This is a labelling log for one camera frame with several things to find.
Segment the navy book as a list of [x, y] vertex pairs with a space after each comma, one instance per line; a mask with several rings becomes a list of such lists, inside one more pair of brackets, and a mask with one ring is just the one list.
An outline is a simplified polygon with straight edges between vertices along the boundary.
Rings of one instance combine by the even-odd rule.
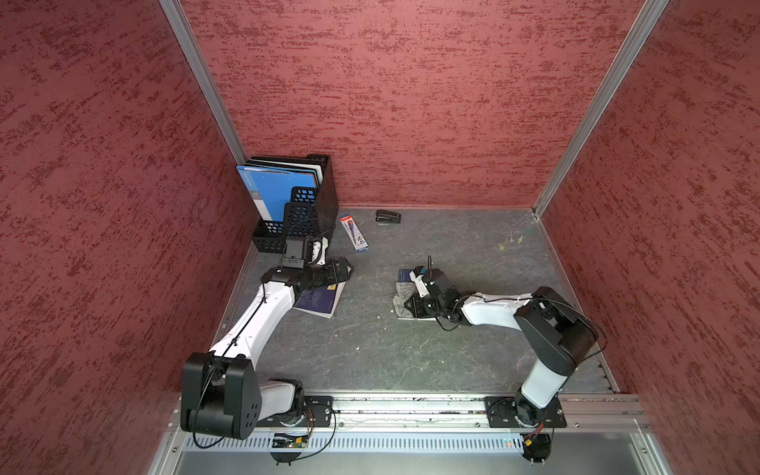
[[[413, 269], [400, 269], [397, 282], [412, 282], [409, 277], [409, 273], [411, 270]], [[433, 292], [433, 289], [435, 289], [437, 285], [435, 284], [435, 281], [431, 277], [425, 276], [424, 281], [427, 284], [427, 290], [429, 290], [429, 295], [431, 295], [431, 292]], [[429, 306], [424, 303], [425, 298], [420, 298], [418, 295], [418, 292], [417, 292], [417, 295], [410, 298], [405, 303], [405, 307], [414, 314], [415, 319], [401, 320], [401, 321], [433, 322], [435, 320], [435, 314], [433, 314], [433, 311], [429, 308]]]
[[305, 291], [296, 302], [294, 309], [302, 313], [331, 319], [336, 312], [340, 296], [346, 283], [338, 283]]

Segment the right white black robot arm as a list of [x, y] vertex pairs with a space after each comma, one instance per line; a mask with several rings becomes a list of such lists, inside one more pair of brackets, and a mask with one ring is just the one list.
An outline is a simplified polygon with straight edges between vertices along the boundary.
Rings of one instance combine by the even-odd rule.
[[400, 280], [415, 286], [403, 302], [413, 320], [435, 321], [447, 332], [478, 326], [520, 331], [534, 351], [536, 362], [517, 393], [486, 404], [491, 426], [567, 426], [559, 392], [591, 357], [601, 336], [593, 322], [550, 287], [522, 295], [463, 292], [429, 264], [401, 270]]

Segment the blue folder in organizer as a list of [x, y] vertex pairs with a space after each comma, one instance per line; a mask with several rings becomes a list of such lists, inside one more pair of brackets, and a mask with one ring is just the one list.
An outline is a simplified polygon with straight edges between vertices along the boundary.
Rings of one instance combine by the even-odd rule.
[[295, 187], [319, 188], [318, 174], [306, 168], [239, 165], [237, 172], [262, 219], [282, 222]]

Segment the dark folders in organizer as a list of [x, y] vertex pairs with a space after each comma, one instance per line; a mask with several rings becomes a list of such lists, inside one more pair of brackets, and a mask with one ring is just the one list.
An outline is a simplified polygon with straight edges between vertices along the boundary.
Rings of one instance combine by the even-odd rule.
[[269, 167], [281, 170], [297, 170], [314, 174], [318, 185], [323, 183], [326, 162], [320, 156], [285, 158], [285, 156], [253, 156], [246, 166]]

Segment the aluminium mounting rail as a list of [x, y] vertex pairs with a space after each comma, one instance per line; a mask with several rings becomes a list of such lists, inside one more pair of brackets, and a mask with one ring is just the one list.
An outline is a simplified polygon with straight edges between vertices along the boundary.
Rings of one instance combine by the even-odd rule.
[[535, 425], [520, 420], [512, 396], [467, 394], [334, 393], [297, 395], [294, 415], [263, 407], [265, 397], [227, 404], [206, 395], [200, 404], [182, 403], [184, 431], [246, 439], [258, 427], [285, 429], [452, 429], [453, 431], [551, 431], [630, 433], [651, 426], [637, 397], [623, 394], [561, 394], [540, 411]]

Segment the grey striped wiping cloth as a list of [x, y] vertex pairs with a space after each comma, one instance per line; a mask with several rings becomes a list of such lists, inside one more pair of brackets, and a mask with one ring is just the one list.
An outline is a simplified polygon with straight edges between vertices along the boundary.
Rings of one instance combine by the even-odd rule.
[[396, 293], [393, 296], [392, 303], [396, 317], [399, 320], [414, 320], [414, 314], [405, 307], [405, 303], [417, 295], [417, 287], [413, 282], [397, 282], [395, 284]]

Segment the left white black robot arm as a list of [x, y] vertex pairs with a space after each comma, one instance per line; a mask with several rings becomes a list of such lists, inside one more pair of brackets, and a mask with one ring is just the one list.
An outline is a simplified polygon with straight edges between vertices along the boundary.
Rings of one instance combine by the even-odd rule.
[[353, 266], [344, 257], [322, 265], [273, 267], [261, 277], [251, 306], [208, 352], [194, 352], [181, 377], [180, 427], [192, 435], [247, 439], [261, 421], [283, 417], [289, 424], [306, 418], [301, 382], [258, 382], [257, 362], [285, 315], [306, 291], [350, 280]]

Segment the pencil box white blue red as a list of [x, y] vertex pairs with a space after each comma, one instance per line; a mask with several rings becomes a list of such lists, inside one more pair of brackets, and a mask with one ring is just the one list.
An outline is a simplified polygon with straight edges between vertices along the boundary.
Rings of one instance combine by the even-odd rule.
[[366, 239], [364, 239], [364, 236], [362, 235], [362, 232], [360, 231], [352, 215], [344, 215], [340, 217], [340, 223], [344, 227], [344, 230], [350, 238], [351, 244], [357, 253], [363, 253], [369, 249], [369, 245]]

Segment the black mesh file organizer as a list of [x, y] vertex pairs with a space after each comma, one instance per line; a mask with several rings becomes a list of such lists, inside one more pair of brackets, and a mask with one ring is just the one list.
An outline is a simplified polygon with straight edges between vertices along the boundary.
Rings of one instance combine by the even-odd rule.
[[294, 185], [283, 204], [280, 219], [260, 218], [251, 240], [259, 253], [283, 253], [289, 238], [325, 238], [330, 243], [336, 229], [338, 196], [331, 157], [308, 154], [304, 158], [253, 156], [247, 165], [292, 165], [312, 169], [318, 177], [315, 186]]

